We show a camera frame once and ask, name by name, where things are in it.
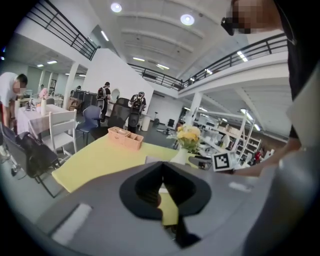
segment pink basket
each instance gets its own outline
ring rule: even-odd
[[[111,141],[124,145],[125,138],[131,134],[130,131],[124,130],[118,127],[112,127],[108,129],[108,137]]]
[[[135,133],[130,133],[124,138],[124,146],[132,150],[139,150],[144,140],[143,136],[137,135]]]

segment office chair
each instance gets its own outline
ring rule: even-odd
[[[46,158],[47,162],[51,164],[50,166],[42,166],[43,168],[41,169],[34,169],[31,164],[31,154],[16,142],[15,134],[8,127],[4,126],[3,123],[1,123],[1,129],[3,134],[3,142],[6,144],[8,151],[13,158],[13,168],[21,168],[22,170],[24,170],[26,175],[28,175],[32,179],[35,179],[38,184],[41,184],[44,187],[44,189],[52,198],[55,198],[58,194],[53,195],[44,184],[40,176],[45,173],[50,166],[54,167],[55,169],[60,166],[58,156],[44,144],[40,145],[38,151],[41,152],[41,155],[39,155],[39,157]]]

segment yellow tablecloth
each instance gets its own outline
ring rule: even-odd
[[[74,154],[59,169],[53,171],[52,176],[68,192],[72,193],[97,177],[143,165],[146,156],[169,161],[177,153],[177,150],[149,143],[143,143],[139,151],[134,151],[114,143],[106,135]],[[160,195],[159,208],[163,211],[163,225],[176,224],[178,217],[176,205],[168,193]]]

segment bag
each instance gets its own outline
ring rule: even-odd
[[[43,173],[44,170],[52,165],[46,153],[53,152],[30,132],[19,134],[15,140],[16,143],[25,150],[27,158],[29,159],[28,170],[25,171],[30,177],[35,177]]]

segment black metal railing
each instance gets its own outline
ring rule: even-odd
[[[129,64],[136,72],[138,72],[146,81],[155,83],[157,85],[165,86],[167,88],[172,88],[177,91],[182,89],[183,81],[178,80],[170,75],[162,74],[158,71],[145,68],[142,66]]]
[[[190,77],[188,80],[183,82],[182,89],[207,78],[213,74],[216,74],[222,70],[228,69],[240,63],[243,63],[245,57],[248,61],[256,58],[260,58],[266,55],[275,54],[279,52],[287,51],[287,37],[284,33],[271,36],[264,40],[255,42],[246,47],[243,47],[219,60],[207,66],[203,70]]]
[[[92,60],[97,48],[50,1],[38,2],[26,17]]]

